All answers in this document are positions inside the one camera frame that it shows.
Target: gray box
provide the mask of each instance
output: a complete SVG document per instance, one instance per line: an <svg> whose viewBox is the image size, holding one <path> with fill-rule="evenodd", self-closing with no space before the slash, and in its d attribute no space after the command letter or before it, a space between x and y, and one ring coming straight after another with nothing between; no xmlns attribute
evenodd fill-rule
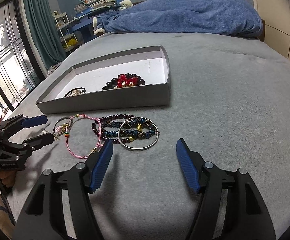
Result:
<svg viewBox="0 0 290 240"><path fill-rule="evenodd" d="M146 85L101 90L123 73L136 73ZM162 46L125 50L69 67L36 105L44 114L168 105L169 78L169 60ZM86 93L64 98L76 87L84 87Z"/></svg>

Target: white shelf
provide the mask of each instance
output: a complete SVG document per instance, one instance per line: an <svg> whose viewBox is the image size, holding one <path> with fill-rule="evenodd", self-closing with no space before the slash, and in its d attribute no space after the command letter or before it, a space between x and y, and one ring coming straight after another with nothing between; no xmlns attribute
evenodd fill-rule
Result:
<svg viewBox="0 0 290 240"><path fill-rule="evenodd" d="M63 25L61 25L61 26L57 26L57 27L56 27L56 30L59 31L59 30L65 28L67 25L68 25L68 23L65 23L65 24L63 24Z"/></svg>
<svg viewBox="0 0 290 240"><path fill-rule="evenodd" d="M58 14L58 15L54 15L54 17L56 18L56 19L58 19L58 18L62 18L62 17L65 17L66 16L66 13L61 13L61 14Z"/></svg>
<svg viewBox="0 0 290 240"><path fill-rule="evenodd" d="M64 41L64 40L66 40L67 38L69 38L71 36L74 36L74 33L67 34L67 35L64 36L64 38L63 37L60 37L60 40L61 41Z"/></svg>

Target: bed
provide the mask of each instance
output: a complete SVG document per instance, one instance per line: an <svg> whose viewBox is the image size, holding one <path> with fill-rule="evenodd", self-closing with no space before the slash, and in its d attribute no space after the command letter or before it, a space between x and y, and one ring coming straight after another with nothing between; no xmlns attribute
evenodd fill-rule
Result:
<svg viewBox="0 0 290 240"><path fill-rule="evenodd" d="M179 138L221 169L246 168L279 238L290 225L290 61L258 39L207 33L106 33L74 51L13 115L40 115L34 102L71 65L156 45L163 46L169 57L169 106L85 113L144 116L161 132L158 143L143 152L114 146L101 188L90 195L104 238L185 238L199 196L188 188L178 164ZM46 125L23 129L12 139L21 142L43 129L52 131L59 118L71 114L76 113L49 115ZM74 152L88 153L96 141L88 120L75 123L70 137ZM78 162L67 151L64 138L34 152L26 170L17 173L8 197L15 218L44 169L63 171ZM68 234L74 237L68 196L64 193L63 197ZM224 209L215 236L220 233L223 213Z"/></svg>

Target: blue gripper pad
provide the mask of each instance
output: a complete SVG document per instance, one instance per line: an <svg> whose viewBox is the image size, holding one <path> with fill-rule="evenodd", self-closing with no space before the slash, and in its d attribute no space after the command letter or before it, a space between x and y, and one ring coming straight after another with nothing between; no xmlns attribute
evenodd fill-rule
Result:
<svg viewBox="0 0 290 240"><path fill-rule="evenodd" d="M176 155L187 180L188 186L198 193L200 189L198 172L180 139L176 143Z"/></svg>
<svg viewBox="0 0 290 240"><path fill-rule="evenodd" d="M34 126L38 126L41 124L47 123L47 116L46 115L40 115L35 116L32 118L27 118L22 122L22 127L30 128Z"/></svg>
<svg viewBox="0 0 290 240"><path fill-rule="evenodd" d="M110 162L110 159L112 158L112 155L113 155L113 143L109 141L109 143L104 148L92 172L92 182L90 188L92 189L93 192L95 192L95 190L97 190L101 186L108 164Z"/></svg>

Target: blue blanket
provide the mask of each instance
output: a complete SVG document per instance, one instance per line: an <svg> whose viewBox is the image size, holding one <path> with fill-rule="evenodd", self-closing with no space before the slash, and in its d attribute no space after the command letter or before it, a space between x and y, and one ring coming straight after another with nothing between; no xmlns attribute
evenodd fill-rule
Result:
<svg viewBox="0 0 290 240"><path fill-rule="evenodd" d="M245 0L148 0L93 19L94 34L215 33L258 37L262 21Z"/></svg>

